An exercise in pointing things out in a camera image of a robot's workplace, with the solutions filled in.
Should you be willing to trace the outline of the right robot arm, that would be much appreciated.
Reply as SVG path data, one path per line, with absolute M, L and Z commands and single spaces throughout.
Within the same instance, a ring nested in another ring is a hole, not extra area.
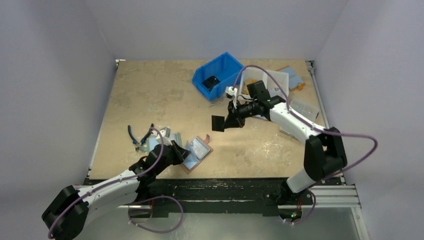
M 304 145 L 303 168 L 289 177 L 280 187 L 280 196 L 288 204 L 300 198 L 301 192 L 325 177 L 336 173 L 347 165 L 347 157 L 339 130 L 314 126 L 307 118 L 297 115 L 287 101 L 271 96 L 263 81 L 247 86 L 250 99 L 240 103 L 234 89 L 229 87 L 226 96 L 230 98 L 227 117 L 212 118 L 213 130 L 223 132 L 229 128 L 242 128 L 246 119 L 261 116 L 280 125 Z

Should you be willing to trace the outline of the card in white tray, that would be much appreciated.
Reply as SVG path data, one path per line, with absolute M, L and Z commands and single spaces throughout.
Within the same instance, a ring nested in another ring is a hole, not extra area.
M 282 93 L 281 89 L 278 87 L 270 87 L 268 89 L 270 97 L 280 96 L 281 98 L 285 98 L 284 94 Z

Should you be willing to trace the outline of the black card in blue bin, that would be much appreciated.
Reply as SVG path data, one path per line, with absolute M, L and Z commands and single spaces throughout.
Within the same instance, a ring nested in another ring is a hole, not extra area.
M 207 79 L 205 79 L 202 84 L 203 86 L 209 91 L 211 92 L 214 87 L 216 85 L 219 85 L 221 83 L 221 81 L 214 75 L 208 77 Z

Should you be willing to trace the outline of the orange card holder in tray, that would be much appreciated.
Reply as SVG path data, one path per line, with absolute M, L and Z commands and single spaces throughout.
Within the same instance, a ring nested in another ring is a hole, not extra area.
M 249 95 L 249 90 L 248 90 L 247 86 L 250 85 L 250 84 L 256 83 L 257 81 L 258 81 L 257 79 L 252 79 L 252 78 L 245 80 L 243 82 L 243 88 L 242 88 L 241 93 L 243 95 Z

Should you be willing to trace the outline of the white divided plastic tray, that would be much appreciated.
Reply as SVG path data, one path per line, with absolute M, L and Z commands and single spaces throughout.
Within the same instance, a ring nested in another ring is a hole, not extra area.
M 276 80 L 280 87 L 269 77 L 263 70 L 256 67 L 247 67 L 241 74 L 240 85 L 238 88 L 238 95 L 241 95 L 245 98 L 251 99 L 252 97 L 246 94 L 242 94 L 242 88 L 244 81 L 247 79 L 256 79 L 257 81 L 263 81 L 266 89 L 268 90 L 271 87 L 280 88 L 285 98 L 283 100 L 287 101 L 289 96 L 289 75 L 285 72 L 279 72 L 274 70 L 267 70 L 267 72 Z

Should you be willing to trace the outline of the white VIP card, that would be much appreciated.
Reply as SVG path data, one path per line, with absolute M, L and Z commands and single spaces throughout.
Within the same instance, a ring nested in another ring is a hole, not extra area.
M 199 160 L 203 159 L 211 151 L 208 145 L 199 138 L 193 139 L 189 145 Z

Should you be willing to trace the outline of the grey card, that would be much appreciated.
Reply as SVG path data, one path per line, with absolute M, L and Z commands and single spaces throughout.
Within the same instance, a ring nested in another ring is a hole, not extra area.
M 211 130 L 215 132 L 224 132 L 225 117 L 224 116 L 211 116 Z

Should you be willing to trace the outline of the clear plastic screw box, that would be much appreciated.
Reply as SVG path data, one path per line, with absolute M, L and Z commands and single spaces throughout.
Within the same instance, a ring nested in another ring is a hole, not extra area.
M 300 115 L 307 118 L 311 122 L 315 123 L 319 116 L 319 108 L 313 104 L 301 100 L 299 98 L 293 98 L 290 102 L 290 106 L 297 111 Z

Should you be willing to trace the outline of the blue plastic bin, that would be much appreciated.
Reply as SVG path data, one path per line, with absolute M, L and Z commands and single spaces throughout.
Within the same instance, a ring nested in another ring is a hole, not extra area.
M 221 97 L 226 87 L 240 83 L 240 80 L 236 80 L 236 77 L 243 67 L 237 59 L 225 52 L 199 67 L 192 77 L 192 84 L 211 102 Z M 220 84 L 216 85 L 212 91 L 208 91 L 202 82 L 211 76 L 217 77 L 220 80 Z

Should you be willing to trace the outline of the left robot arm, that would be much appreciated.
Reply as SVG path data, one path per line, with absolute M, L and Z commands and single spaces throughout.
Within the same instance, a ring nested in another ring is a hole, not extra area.
M 84 227 L 101 215 L 119 206 L 154 203 L 160 195 L 151 193 L 150 185 L 171 165 L 180 165 L 190 150 L 175 141 L 158 144 L 127 170 L 96 185 L 77 189 L 63 188 L 43 212 L 50 240 L 73 240 Z

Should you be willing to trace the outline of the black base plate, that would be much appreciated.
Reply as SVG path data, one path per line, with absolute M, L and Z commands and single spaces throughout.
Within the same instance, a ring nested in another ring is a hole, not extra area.
M 299 203 L 309 205 L 313 201 L 304 190 L 297 195 L 283 199 L 281 186 L 287 178 L 194 178 L 156 179 L 149 187 L 155 196 L 161 196 L 154 203 L 127 204 L 147 209 L 152 205 L 155 218 L 167 217 L 181 210 L 185 214 L 261 214 L 275 217 L 282 207 L 295 209 Z

